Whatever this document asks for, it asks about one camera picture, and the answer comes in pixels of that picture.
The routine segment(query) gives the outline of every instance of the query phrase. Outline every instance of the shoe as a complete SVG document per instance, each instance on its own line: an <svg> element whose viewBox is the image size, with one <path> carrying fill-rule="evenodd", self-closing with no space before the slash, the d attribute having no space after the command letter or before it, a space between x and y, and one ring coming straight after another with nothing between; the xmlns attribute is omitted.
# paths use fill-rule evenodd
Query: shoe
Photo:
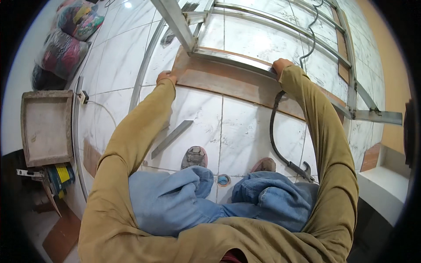
<svg viewBox="0 0 421 263"><path fill-rule="evenodd" d="M208 166L208 155L204 148L200 146L190 147L186 154L183 157L181 162L181 170L186 169L187 167L199 165L204 168Z"/></svg>
<svg viewBox="0 0 421 263"><path fill-rule="evenodd" d="M272 158L266 157L258 161L253 168L251 168L251 173L259 171L268 171L276 172L276 163Z"/></svg>

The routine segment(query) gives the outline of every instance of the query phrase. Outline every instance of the left hand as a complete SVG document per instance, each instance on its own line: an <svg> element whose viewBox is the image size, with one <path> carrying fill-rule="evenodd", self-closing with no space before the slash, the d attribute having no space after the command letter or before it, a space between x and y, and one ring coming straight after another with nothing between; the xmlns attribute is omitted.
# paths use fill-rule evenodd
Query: left hand
<svg viewBox="0 0 421 263"><path fill-rule="evenodd" d="M171 80L171 82L172 82L174 85L177 83L177 76L176 76L176 75L171 75L171 71L170 71L170 70L164 70L163 72L161 72L161 73L158 75L158 78L157 78L157 84L158 84L158 82L159 82L160 80L163 80L163 79L169 79L169 80Z"/></svg>

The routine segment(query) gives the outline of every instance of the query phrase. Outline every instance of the sleeve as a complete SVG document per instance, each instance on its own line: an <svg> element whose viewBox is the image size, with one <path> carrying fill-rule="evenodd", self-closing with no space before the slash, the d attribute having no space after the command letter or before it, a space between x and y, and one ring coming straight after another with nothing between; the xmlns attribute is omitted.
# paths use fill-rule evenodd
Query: sleeve
<svg viewBox="0 0 421 263"><path fill-rule="evenodd" d="M151 94L116 127L101 156L92 190L83 214L78 253L83 262L101 262L98 255L112 255L109 261L136 257L147 251L139 236L150 236L137 228L130 202L128 177L147 154L155 136L170 114L175 87L161 80ZM104 248L124 247L107 253Z"/></svg>
<svg viewBox="0 0 421 263"><path fill-rule="evenodd" d="M345 262L357 224L358 184L344 128L300 67L286 67L279 83L303 109L316 155L320 188L303 232L318 239L336 261Z"/></svg>

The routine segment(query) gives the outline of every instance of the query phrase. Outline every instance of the wall socket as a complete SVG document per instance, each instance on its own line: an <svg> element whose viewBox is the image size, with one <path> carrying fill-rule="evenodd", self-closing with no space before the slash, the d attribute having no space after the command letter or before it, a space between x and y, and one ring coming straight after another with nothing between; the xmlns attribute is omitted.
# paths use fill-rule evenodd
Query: wall socket
<svg viewBox="0 0 421 263"><path fill-rule="evenodd" d="M77 99L80 101L81 104L87 104L88 103L88 100L89 100L89 96L86 93L86 91L81 90L77 94Z"/></svg>

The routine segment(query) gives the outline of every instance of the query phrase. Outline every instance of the blue jeans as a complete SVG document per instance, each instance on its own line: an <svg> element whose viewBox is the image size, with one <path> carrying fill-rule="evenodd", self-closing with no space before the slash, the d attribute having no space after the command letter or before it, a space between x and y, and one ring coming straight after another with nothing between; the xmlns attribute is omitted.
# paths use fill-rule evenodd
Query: blue jeans
<svg viewBox="0 0 421 263"><path fill-rule="evenodd" d="M155 236L174 236L201 223L238 216L265 220L291 232L307 222L319 186L292 183L275 172L249 173L232 191L232 203L205 199L213 173L191 166L170 175L139 171L129 177L130 200L139 228Z"/></svg>

